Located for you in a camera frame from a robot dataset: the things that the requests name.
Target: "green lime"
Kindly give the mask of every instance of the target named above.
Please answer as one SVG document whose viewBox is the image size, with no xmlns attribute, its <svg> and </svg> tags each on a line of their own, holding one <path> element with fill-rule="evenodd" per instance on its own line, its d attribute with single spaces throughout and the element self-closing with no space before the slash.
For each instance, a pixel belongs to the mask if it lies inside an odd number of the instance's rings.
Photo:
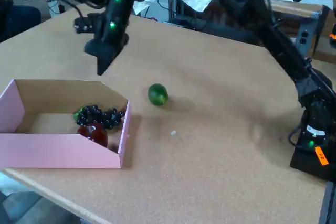
<svg viewBox="0 0 336 224">
<path fill-rule="evenodd" d="M 168 100 L 167 89 L 161 84 L 153 84 L 148 89 L 148 98 L 155 106 L 162 106 Z"/>
</svg>

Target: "person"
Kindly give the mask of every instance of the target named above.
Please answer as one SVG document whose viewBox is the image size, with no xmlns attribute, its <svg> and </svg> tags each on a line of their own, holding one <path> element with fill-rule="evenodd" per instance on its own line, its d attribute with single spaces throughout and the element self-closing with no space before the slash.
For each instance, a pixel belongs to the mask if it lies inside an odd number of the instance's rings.
<svg viewBox="0 0 336 224">
<path fill-rule="evenodd" d="M 41 23 L 41 12 L 32 6 L 16 6 L 0 0 L 0 42 Z"/>
</svg>

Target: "bunch of grapes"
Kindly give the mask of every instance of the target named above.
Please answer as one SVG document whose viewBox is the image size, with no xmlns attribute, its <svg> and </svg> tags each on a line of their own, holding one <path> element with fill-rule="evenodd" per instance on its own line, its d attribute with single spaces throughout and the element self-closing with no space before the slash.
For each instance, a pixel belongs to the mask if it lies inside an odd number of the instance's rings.
<svg viewBox="0 0 336 224">
<path fill-rule="evenodd" d="M 80 126 L 89 125 L 92 123 L 100 123 L 107 130 L 113 129 L 115 126 L 121 124 L 121 118 L 125 116 L 123 111 L 116 108 L 102 111 L 97 105 L 82 107 L 74 114 L 76 123 Z"/>
</svg>

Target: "desk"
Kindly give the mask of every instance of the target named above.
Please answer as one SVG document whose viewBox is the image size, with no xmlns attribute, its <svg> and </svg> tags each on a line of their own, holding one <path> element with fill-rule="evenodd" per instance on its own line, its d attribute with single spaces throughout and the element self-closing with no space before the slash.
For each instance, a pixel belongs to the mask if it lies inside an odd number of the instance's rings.
<svg viewBox="0 0 336 224">
<path fill-rule="evenodd" d="M 12 78 L 105 82 L 132 103 L 124 169 L 6 175 L 92 223 L 318 222 L 325 182 L 289 167 L 287 135 L 302 110 L 265 48 L 132 16 L 129 44 L 99 77 L 77 16 L 0 44 L 0 90 Z M 334 65 L 314 64 L 336 83 Z M 169 92 L 166 108 L 146 97 L 156 82 Z"/>
</svg>

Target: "pink cardboard box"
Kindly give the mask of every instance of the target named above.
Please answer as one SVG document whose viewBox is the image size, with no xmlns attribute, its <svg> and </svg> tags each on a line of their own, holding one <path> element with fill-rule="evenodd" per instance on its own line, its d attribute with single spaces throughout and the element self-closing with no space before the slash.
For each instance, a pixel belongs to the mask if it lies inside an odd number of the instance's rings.
<svg viewBox="0 0 336 224">
<path fill-rule="evenodd" d="M 90 104 L 125 111 L 108 148 L 77 134 L 73 113 Z M 130 119 L 130 102 L 98 81 L 12 80 L 0 96 L 0 169 L 121 168 Z"/>
</svg>

